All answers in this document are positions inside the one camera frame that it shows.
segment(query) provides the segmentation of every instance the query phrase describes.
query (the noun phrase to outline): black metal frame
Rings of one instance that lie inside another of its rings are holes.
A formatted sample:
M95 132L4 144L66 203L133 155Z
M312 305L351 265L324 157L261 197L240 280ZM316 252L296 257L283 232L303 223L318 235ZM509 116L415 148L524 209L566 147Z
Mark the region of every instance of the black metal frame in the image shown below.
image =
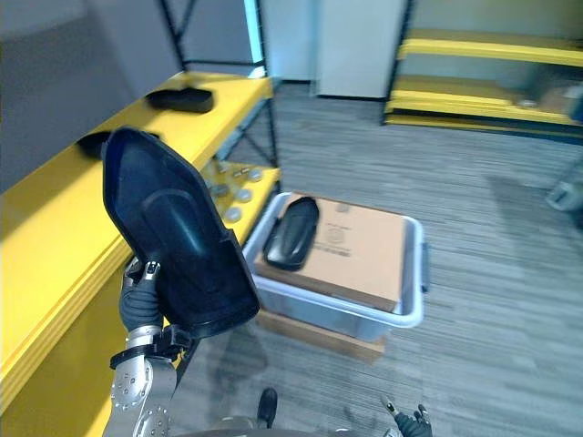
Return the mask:
M218 65L218 66L253 66L258 67L262 66L265 70L265 76L269 76L269 69L267 63L267 46L265 44L265 34L263 32L263 18L261 12L261 0L255 0L255 9L257 11L257 23L259 28L259 37L261 43L261 60L257 62L253 61L217 61L211 59L187 59L184 54L184 48L182 46L182 38L186 34L187 29L189 28L190 19L192 18L192 11L194 9L194 5L196 4L196 0L189 0L187 3L186 9L183 13L183 17L179 27L174 22L172 18L172 13L170 12L169 0L158 0L159 8L162 12L162 16L166 22L166 26L169 30L170 39L172 41L172 48L174 50L174 55L178 61L181 71L189 71L189 65L192 64L207 64L207 65ZM274 111L273 111L273 102L272 97L267 98L261 104L261 109L258 111L251 122L247 124L245 127L238 127L237 130L240 131L240 137L233 145L233 148L229 152L229 154L233 151L233 149L239 145L240 140L245 138L253 147L253 149L261 155L267 162L270 163L272 167L279 167L279 154L277 150L277 135L275 132L275 122L274 122ZM268 118L268 129L269 129L269 137L271 143L271 156L268 156L267 153L261 148L261 146L255 141L248 132L249 127L252 124L252 121L259 115L261 110L267 107L267 118ZM277 189L280 190L280 184L278 182Z
M396 47L394 50L393 66L391 67L391 71L389 73L389 76L387 77L387 84L385 87L386 94L384 95L384 100L381 106L381 125L385 125L387 123L386 104L389 103L389 101L391 100L391 94L393 93L394 83L397 78L397 71L402 61L401 57L399 56L399 50L401 49L401 45L403 44L403 41L407 36L407 32L409 31L411 19L413 17L414 7L415 0L406 0L403 11L403 21L401 22L401 30L399 32L399 39L397 40Z

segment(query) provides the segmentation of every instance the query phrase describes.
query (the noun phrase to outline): white wall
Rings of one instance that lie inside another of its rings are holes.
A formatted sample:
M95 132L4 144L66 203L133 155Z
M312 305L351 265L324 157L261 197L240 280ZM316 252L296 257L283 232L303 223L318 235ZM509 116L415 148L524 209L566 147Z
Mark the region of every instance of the white wall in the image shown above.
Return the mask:
M403 0L321 0L318 94L383 97Z
M272 76L312 80L319 0L263 0Z

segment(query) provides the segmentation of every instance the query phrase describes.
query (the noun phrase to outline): yellow shelving unit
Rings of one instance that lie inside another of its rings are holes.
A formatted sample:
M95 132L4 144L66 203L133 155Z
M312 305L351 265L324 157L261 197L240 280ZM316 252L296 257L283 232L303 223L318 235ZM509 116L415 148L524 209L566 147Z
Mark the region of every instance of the yellow shelving unit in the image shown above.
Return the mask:
M494 81L438 76L400 76L386 112L408 109L477 117L511 118L581 126L564 114L519 107L520 94Z
M214 108L207 114L160 111L140 99L94 131L133 126L155 132L201 169L243 118L271 98L268 78L181 73L159 88L185 85L211 90ZM233 203L242 219L226 224L241 244L279 176L277 168L264 168L261 181L244 183L252 200ZM103 207L102 163L74 144L6 191L2 246L2 434L85 435L108 395L108 358L123 347L111 302L130 255ZM43 392L50 378L65 394Z
M544 36L413 29L401 44L399 56L413 53L583 66L581 46L567 39Z
M583 67L583 46L580 41L492 32L409 29L415 3L416 0L405 0L397 56L382 109L382 123L524 132L557 137L583 136L583 125L571 120L567 114L521 107L517 104L521 100L518 92L504 89L494 81L398 75L399 66L412 54ZM515 125L511 126L509 120L515 120Z
M456 117L435 117L426 115L400 115L400 114L399 115L389 114L387 116L387 120L389 123L393 123L396 125L449 127L452 129L483 130L490 132L502 132L512 134L528 134L534 136L549 135L548 129L517 127L516 123L513 123L509 120L476 121ZM577 140L583 138L583 132L578 133L556 131L553 132L553 135L564 138L576 138Z

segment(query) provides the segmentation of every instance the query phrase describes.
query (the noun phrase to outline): black plastic part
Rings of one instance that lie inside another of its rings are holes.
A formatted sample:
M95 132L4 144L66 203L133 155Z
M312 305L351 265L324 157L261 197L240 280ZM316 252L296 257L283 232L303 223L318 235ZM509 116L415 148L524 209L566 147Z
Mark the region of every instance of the black plastic part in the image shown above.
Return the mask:
M421 291L423 293L429 292L429 243L423 243L422 246L422 266L421 266Z
M153 132L148 132L148 134L160 138L160 135ZM111 135L110 130L102 130L100 132L94 132L93 134L85 135L77 141L81 151L88 157L94 159L101 159L101 152L105 142Z
M268 429L273 426L275 413L277 412L277 392L272 387L268 387L261 394L259 407L257 409L257 421L265 422Z
M150 344L142 344L115 354L109 360L109 368L115 369L124 361L131 360L139 355L156 358L169 358L172 361L178 358L179 353L190 346L189 334L177 325L169 325L154 336Z
M316 237L319 218L320 210L313 198L299 198L292 202L265 243L265 262L279 269L301 269Z
M191 87L154 91L146 96L146 100L156 109L174 109L197 114L211 111L214 105L211 91Z
M225 229L199 172L154 137L130 127L105 149L107 213L135 255L160 263L159 309L200 339L259 310L239 243Z
M400 412L394 418L403 437L433 437L431 424L422 420L415 420Z

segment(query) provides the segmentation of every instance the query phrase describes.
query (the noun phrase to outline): plastic storage bin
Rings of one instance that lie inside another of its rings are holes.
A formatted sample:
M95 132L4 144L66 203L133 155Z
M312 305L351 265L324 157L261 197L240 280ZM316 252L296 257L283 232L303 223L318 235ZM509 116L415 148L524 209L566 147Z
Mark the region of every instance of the plastic storage bin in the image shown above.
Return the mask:
M392 327L412 328L421 323L424 315L423 284L426 283L424 276L427 266L424 265L426 256L423 227L414 218L404 217L403 287L401 299L393 312L377 310L358 302L255 275L253 261L263 248L290 194L281 193L271 201L243 250L263 308L364 341L378 340Z

